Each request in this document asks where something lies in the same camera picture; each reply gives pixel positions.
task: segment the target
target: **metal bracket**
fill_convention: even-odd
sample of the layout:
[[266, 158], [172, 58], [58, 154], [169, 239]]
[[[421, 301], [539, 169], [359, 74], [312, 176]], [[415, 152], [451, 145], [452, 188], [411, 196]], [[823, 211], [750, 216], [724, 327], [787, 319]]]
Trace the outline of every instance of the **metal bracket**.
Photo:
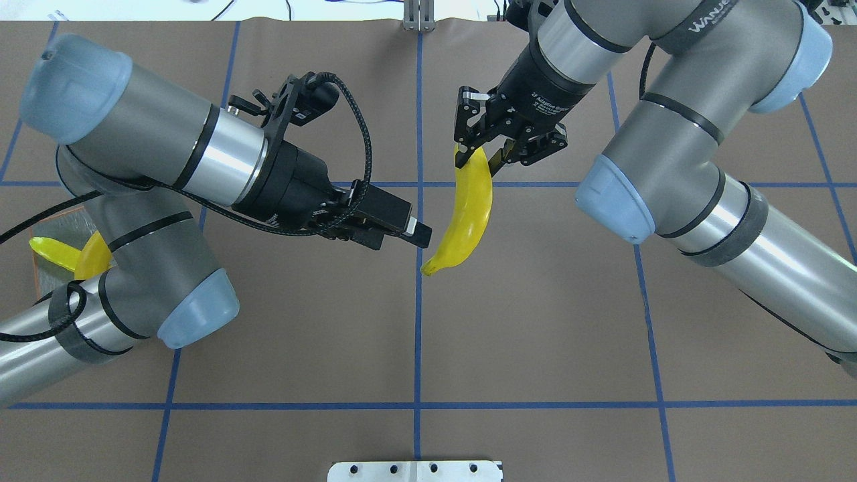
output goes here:
[[327, 482], [502, 482], [499, 461], [340, 462]]
[[405, 0], [402, 27], [412, 32], [434, 30], [434, 0]]

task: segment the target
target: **blue plastic cap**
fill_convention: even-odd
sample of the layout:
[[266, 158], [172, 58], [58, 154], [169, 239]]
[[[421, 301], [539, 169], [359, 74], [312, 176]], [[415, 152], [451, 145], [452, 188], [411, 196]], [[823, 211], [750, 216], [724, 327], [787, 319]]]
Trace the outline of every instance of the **blue plastic cap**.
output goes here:
[[238, 314], [238, 296], [221, 268], [179, 303], [158, 329], [158, 338], [176, 349], [204, 338]]
[[598, 154], [595, 165], [578, 187], [578, 207], [631, 244], [640, 244], [655, 232], [643, 198], [612, 160]]
[[127, 55], [64, 33], [36, 62], [21, 98], [21, 120], [60, 144], [92, 132], [122, 97], [134, 63]]
[[777, 111], [794, 101], [798, 94], [812, 87], [827, 69], [833, 54], [833, 40], [825, 30], [809, 16], [806, 7], [798, 3], [803, 12], [803, 32], [800, 34], [798, 51], [785, 75], [774, 90], [750, 107], [750, 112], [767, 114]]

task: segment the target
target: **metal plate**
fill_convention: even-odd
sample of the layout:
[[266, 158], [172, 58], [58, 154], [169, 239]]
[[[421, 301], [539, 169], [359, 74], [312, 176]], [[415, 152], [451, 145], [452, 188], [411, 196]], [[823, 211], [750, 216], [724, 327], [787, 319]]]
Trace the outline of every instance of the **metal plate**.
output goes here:
[[340, 462], [327, 482], [502, 482], [500, 461]]

